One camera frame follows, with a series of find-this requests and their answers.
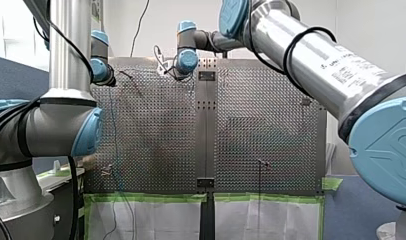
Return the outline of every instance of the wire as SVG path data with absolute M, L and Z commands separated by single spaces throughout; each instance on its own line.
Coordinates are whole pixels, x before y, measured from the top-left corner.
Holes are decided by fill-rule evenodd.
M 140 20 L 138 21 L 137 32 L 135 33 L 134 40 L 132 40 L 131 54 L 129 55 L 129 57 L 132 57 L 132 54 L 134 53 L 135 40 L 137 40 L 138 34 L 140 33 L 141 22 L 143 21 L 144 15 L 147 12 L 149 4 L 150 4 L 150 0 L 147 0 L 146 7 L 144 8 L 143 13 L 141 14 Z
M 153 47 L 153 54 L 154 54 L 154 57 L 156 58 L 156 60 L 157 60 L 157 62 L 159 63 L 159 65 L 162 66 L 163 70 L 165 70 L 165 74 L 166 74 L 166 73 L 169 74 L 173 79 L 175 79 L 175 80 L 178 81 L 178 82 L 182 82 L 182 83 L 188 83 L 188 82 L 193 78 L 193 73 L 190 73 L 190 74 L 188 74 L 184 79 L 182 79 L 182 80 L 179 80 L 179 79 L 178 79 L 178 76 L 176 75 L 176 72 L 175 72 L 175 60 L 177 59 L 177 55 L 175 55 L 175 57 L 174 57 L 174 59 L 173 59 L 172 67 L 169 68 L 169 69 L 167 69 L 167 68 L 165 67 L 165 65 L 163 65 L 162 61 L 160 61 L 160 59 L 157 57 L 157 53 L 159 53 L 159 54 L 161 54 L 161 55 L 163 56 L 162 51 L 160 50 L 159 46 L 154 45 L 154 47 Z
M 248 3 L 249 3 L 249 21 L 248 21 L 249 25 L 248 25 L 247 27 L 249 28 L 250 50 L 252 50 L 252 52 L 254 53 L 254 55 L 256 56 L 256 58 L 257 58 L 259 61 L 261 61 L 263 64 L 265 64 L 265 66 L 267 66 L 268 68 L 274 70 L 274 71 L 277 72 L 277 73 L 284 74 L 284 72 L 283 72 L 281 69 L 279 69 L 279 68 L 273 66 L 272 64 L 268 63 L 268 62 L 267 62 L 265 59 L 263 59 L 263 58 L 259 55 L 259 53 L 256 51 L 255 45 L 254 45 L 254 43 L 253 43 L 253 34 L 252 34 L 252 11 L 253 11 L 252 0 L 249 0 Z
M 10 235 L 10 231 L 7 228 L 6 224 L 3 222 L 3 220 L 0 217 L 0 229 L 4 234 L 4 237 L 6 238 L 6 240 L 12 240 L 12 236 Z
M 114 142 L 115 142 L 115 154 L 116 154 L 115 163 L 118 163 L 119 162 L 118 131 L 117 131 L 117 126 L 116 126 L 116 116 L 115 116 L 115 111 L 114 111 L 114 106 L 113 106 L 113 98 L 112 98 L 112 90 L 111 90 L 111 88 L 109 89 L 109 99 L 110 99 L 110 115 L 111 115 L 111 118 L 112 118 L 113 134 L 114 134 Z M 116 182 L 116 185 L 118 186 L 119 193 L 121 194 L 122 198 L 127 203 L 128 208 L 129 208 L 129 210 L 131 212 L 131 217 L 132 217 L 132 240 L 134 240 L 135 236 L 136 236 L 136 233 L 137 233 L 137 222 L 136 222 L 134 211 L 132 210 L 132 207 L 131 207 L 129 201 L 128 201 L 128 199 L 126 198 L 126 196 L 124 194 L 124 191 L 125 191 L 124 187 L 125 186 L 124 186 L 124 184 L 122 182 L 119 181 L 116 171 L 114 171 L 114 175 L 112 175 L 112 176 L 113 176 L 113 179 Z M 116 219 L 115 219 L 115 228 L 112 229 L 111 232 L 115 231 L 116 227 L 117 227 L 117 224 L 116 224 Z
M 68 160 L 72 176 L 72 192 L 73 192 L 72 225 L 69 240 L 75 240 L 76 228 L 78 225 L 78 206 L 79 206 L 78 176 L 76 175 L 75 160 L 71 156 L 68 156 Z
M 116 230 L 116 228 L 118 228 L 118 221 L 116 220 L 115 202 L 116 202 L 116 198 L 113 200 L 113 205 L 112 205 L 113 222 L 115 223 L 115 226 L 113 226 L 112 230 L 110 230 L 109 232 L 106 233 L 106 235 L 104 235 L 103 240 L 106 240 L 107 236 L 112 234 Z
M 311 28 L 308 28 L 305 31 L 297 34 L 293 38 L 290 45 L 288 45 L 288 47 L 286 48 L 286 50 L 284 52 L 284 58 L 283 58 L 283 69 L 284 69 L 284 73 L 287 76 L 287 78 L 294 85 L 294 87 L 299 89 L 303 94 L 305 94 L 306 96 L 308 96 L 310 98 L 313 98 L 313 97 L 305 89 L 303 89 L 303 87 L 300 85 L 300 83 L 296 79 L 294 79 L 293 76 L 291 76 L 291 73 L 288 68 L 288 64 L 290 62 L 289 59 L 292 58 L 293 50 L 296 47 L 297 43 L 299 43 L 299 41 L 302 40 L 306 35 L 317 32 L 317 31 L 326 33 L 334 42 L 336 42 L 336 38 L 334 37 L 334 34 L 330 30 L 323 28 L 323 27 L 311 27 Z
M 76 53 L 78 54 L 79 58 L 82 60 L 84 63 L 85 67 L 87 67 L 88 74 L 90 75 L 90 83 L 93 83 L 94 81 L 94 73 L 93 69 L 90 65 L 90 62 L 88 62 L 88 59 L 84 56 L 84 54 L 79 50 L 79 48 L 70 40 L 68 39 L 63 32 L 51 21 L 50 19 L 50 5 L 51 5 L 51 0 L 47 1 L 47 11 L 46 11 L 46 18 L 47 22 L 50 24 L 50 27 L 52 27 L 73 49 L 75 49 Z
M 45 36 L 43 33 L 41 33 L 41 31 L 38 29 L 37 20 L 34 17 L 32 17 L 32 18 L 34 19 L 34 26 L 35 26 L 35 30 L 37 31 L 38 35 L 40 35 L 40 37 L 44 41 L 48 42 L 49 41 L 48 37 Z

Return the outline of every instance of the blue cap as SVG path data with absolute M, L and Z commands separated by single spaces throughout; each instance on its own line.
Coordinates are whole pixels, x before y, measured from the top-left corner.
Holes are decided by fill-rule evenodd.
M 196 29 L 196 24 L 193 21 L 188 21 L 188 20 L 184 20 L 181 21 L 178 24 L 178 33 L 182 33 L 184 31 L 190 30 L 190 29 Z
M 86 156 L 95 153 L 100 145 L 102 114 L 103 110 L 101 110 L 101 108 L 94 108 L 87 119 L 85 119 L 73 143 L 72 157 Z
M 199 58 L 194 49 L 185 49 L 179 53 L 176 68 L 180 73 L 189 74 L 197 67 Z
M 380 194 L 406 205 L 406 97 L 364 113 L 349 137 L 359 175 Z
M 235 38 L 248 13 L 248 0 L 224 0 L 219 14 L 219 31 L 228 38 Z
M 101 82 L 106 80 L 108 70 L 106 64 L 98 58 L 91 59 L 91 68 L 93 69 L 94 73 L 94 81 Z
M 109 45 L 109 37 L 107 36 L 107 34 L 105 32 L 93 30 L 93 31 L 91 31 L 91 37 L 104 42 L 106 45 Z

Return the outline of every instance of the metal enclosure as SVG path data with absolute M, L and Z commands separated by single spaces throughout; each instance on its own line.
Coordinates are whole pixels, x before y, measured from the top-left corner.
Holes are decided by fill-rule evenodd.
M 326 111 L 285 77 L 256 60 L 200 59 L 187 83 L 154 59 L 110 63 L 118 86 L 93 90 L 104 132 L 86 192 L 206 192 L 209 179 L 210 192 L 321 194 Z M 260 186 L 259 159 L 272 166 Z

